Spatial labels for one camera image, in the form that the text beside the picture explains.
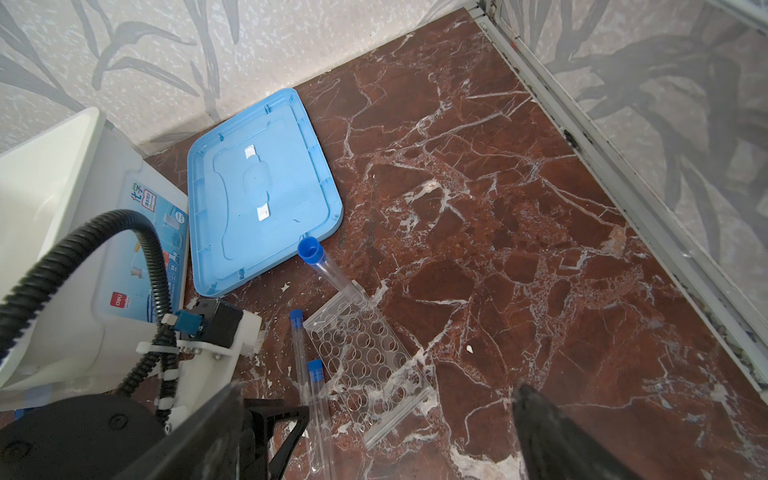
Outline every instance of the wallpaper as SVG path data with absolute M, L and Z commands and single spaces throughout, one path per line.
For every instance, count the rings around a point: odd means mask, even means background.
M 702 0 L 497 5 L 768 317 L 768 38 Z
M 152 154 L 456 0 L 0 2 L 0 151 L 86 107 Z

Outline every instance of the black corrugated hose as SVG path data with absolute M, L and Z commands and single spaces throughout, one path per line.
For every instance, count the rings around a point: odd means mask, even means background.
M 165 273 L 165 259 L 160 240 L 152 223 L 134 210 L 113 210 L 90 219 L 73 230 L 57 243 L 18 281 L 0 304 L 0 362 L 22 336 L 22 330 L 29 326 L 45 304 L 64 284 L 67 278 L 96 251 L 100 245 L 123 230 L 133 230 L 144 251 L 147 261 L 154 308 L 157 312 L 157 334 L 152 343 L 162 346 L 176 346 L 173 327 L 160 323 L 166 313 L 172 313 L 168 278 Z M 136 366 L 127 374 L 116 391 L 120 396 L 131 396 L 136 388 L 161 361 L 163 372 L 178 368 L 176 353 L 145 353 Z M 176 395 L 177 380 L 161 380 L 160 398 Z M 165 423 L 169 409 L 158 409 L 156 417 Z

